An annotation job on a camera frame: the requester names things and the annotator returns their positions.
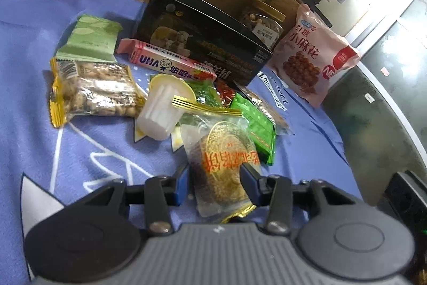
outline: screw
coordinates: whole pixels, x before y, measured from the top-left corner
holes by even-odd
[[[157,234],[163,234],[163,233],[168,233],[172,227],[170,223],[166,221],[155,221],[150,224],[149,228],[151,232],[154,232]]]
[[[169,4],[166,6],[166,11],[167,11],[168,13],[173,13],[173,12],[175,11],[175,9],[176,9],[175,4],[169,3]]]
[[[267,231],[274,235],[288,235],[291,229],[280,221],[270,221],[267,225]]]

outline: jar lid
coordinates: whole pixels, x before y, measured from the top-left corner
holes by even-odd
[[[283,22],[286,18],[286,16],[283,15],[280,11],[277,11],[275,8],[269,6],[264,2],[255,1],[253,2],[253,6],[267,13],[268,15],[273,17],[275,20],[278,20],[279,22]]]

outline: transparent plastic bag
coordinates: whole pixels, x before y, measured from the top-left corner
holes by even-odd
[[[220,107],[221,98],[214,86],[212,80],[191,81],[186,80],[196,95],[196,101],[200,104],[206,104],[211,107]]]
[[[52,124],[60,127],[75,115],[136,117],[145,96],[129,66],[119,63],[51,60]]]
[[[246,133],[248,121],[239,111],[217,109],[223,110],[193,110],[180,120],[202,217],[225,216],[251,206],[240,183],[240,165],[248,162],[260,172],[255,145]]]

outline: pink snack bag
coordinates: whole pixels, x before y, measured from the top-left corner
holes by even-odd
[[[296,14],[296,25],[274,49],[268,66],[299,96],[318,108],[326,97],[329,79],[354,67],[360,56],[347,40],[335,34],[306,4]]]

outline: white line pattern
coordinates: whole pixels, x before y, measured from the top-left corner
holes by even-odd
[[[56,138],[55,155],[53,156],[52,176],[50,177],[49,185],[49,192],[51,194],[53,194],[55,191],[56,174],[58,173],[59,153],[61,152],[61,140],[63,132],[64,126],[61,126],[58,131],[58,136]]]
[[[94,189],[92,187],[94,187],[96,185],[109,182],[109,181],[116,179],[116,178],[122,178],[122,176],[120,174],[117,174],[116,172],[114,172],[114,171],[108,169],[107,167],[105,167],[104,165],[102,165],[98,161],[99,157],[112,156],[112,157],[114,157],[120,161],[123,161],[125,163],[125,167],[126,167],[126,175],[127,175],[126,180],[127,180],[128,185],[134,184],[132,168],[140,171],[141,173],[143,173],[144,175],[146,175],[149,178],[151,178],[153,176],[152,174],[148,173],[143,168],[138,166],[136,163],[132,162],[130,159],[123,157],[123,156],[111,151],[110,149],[106,148],[105,146],[99,144],[97,141],[92,139],[86,133],[82,132],[80,129],[78,129],[76,126],[74,126],[72,123],[68,123],[68,125],[73,129],[74,132],[76,132],[78,135],[85,138],[88,142],[95,145],[98,149],[100,149],[102,151],[102,152],[95,152],[94,151],[94,152],[90,153],[90,160],[93,162],[93,164],[95,166],[97,166],[105,174],[107,174],[107,176],[103,177],[103,178],[96,179],[96,180],[84,182],[83,187],[86,191],[93,192]],[[56,182],[56,176],[58,173],[58,161],[59,161],[59,154],[60,154],[60,150],[61,150],[61,139],[62,139],[63,131],[64,131],[63,128],[59,129],[58,137],[56,139],[55,155],[53,158],[53,167],[52,167],[52,176],[50,178],[50,192],[51,193],[54,193],[54,190],[55,190],[55,182]]]

